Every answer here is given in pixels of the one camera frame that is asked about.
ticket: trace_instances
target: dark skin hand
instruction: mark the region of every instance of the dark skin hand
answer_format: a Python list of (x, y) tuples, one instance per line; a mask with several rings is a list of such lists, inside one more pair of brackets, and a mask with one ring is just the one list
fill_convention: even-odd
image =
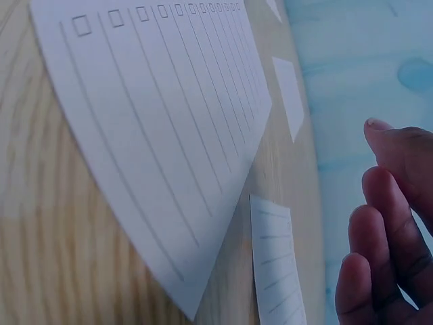
[[(433, 259), (411, 214), (433, 234), (433, 133), (369, 119), (378, 166), (362, 181), (366, 205), (350, 216), (350, 254), (336, 290), (343, 325), (433, 324)], [(412, 307), (400, 286), (417, 304)]]

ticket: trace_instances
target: blue watercolor background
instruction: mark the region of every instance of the blue watercolor background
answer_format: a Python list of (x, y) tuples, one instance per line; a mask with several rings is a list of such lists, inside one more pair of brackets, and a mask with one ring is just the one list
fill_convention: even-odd
[[(326, 258), (326, 321), (361, 177), (375, 164), (369, 117), (433, 130), (433, 1), (285, 0), (315, 132)], [(433, 241), (423, 225), (430, 247)]]

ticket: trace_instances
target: paper scrap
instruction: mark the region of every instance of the paper scrap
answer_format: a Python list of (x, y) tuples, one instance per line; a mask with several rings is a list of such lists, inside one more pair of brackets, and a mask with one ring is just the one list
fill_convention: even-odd
[(282, 22), (275, 0), (266, 0), (266, 3), (271, 8), (272, 12), (277, 16), (279, 22)]
[(243, 1), (34, 0), (99, 188), (194, 319), (271, 108)]
[(250, 196), (252, 256), (260, 323), (305, 325), (290, 209)]
[(304, 108), (296, 81), (293, 63), (279, 58), (272, 58), (284, 108), (289, 122), (290, 135), (295, 142), (296, 136), (304, 122)]

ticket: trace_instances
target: wooden table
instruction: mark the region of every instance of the wooden table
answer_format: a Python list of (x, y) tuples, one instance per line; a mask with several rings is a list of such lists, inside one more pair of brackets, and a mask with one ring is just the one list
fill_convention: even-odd
[[(272, 56), (296, 62), (282, 0), (246, 0), (273, 108), (196, 324), (259, 324), (249, 193), (292, 210), (309, 324), (324, 319), (316, 158), (307, 117), (293, 144)], [(27, 0), (0, 2), (0, 324), (188, 324), (130, 245), (71, 135)]]

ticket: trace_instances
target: lined paper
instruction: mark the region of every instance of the lined paper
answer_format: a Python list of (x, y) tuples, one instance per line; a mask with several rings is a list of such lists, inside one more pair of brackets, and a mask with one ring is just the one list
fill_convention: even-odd
[(271, 109), (244, 4), (34, 0), (31, 10), (101, 191), (194, 319)]
[(295, 142), (296, 136), (304, 122), (304, 108), (300, 99), (298, 81), (293, 63), (279, 58), (272, 58), (279, 89), (286, 109), (290, 135)]
[(250, 196), (254, 280), (262, 325), (306, 324), (290, 209)]

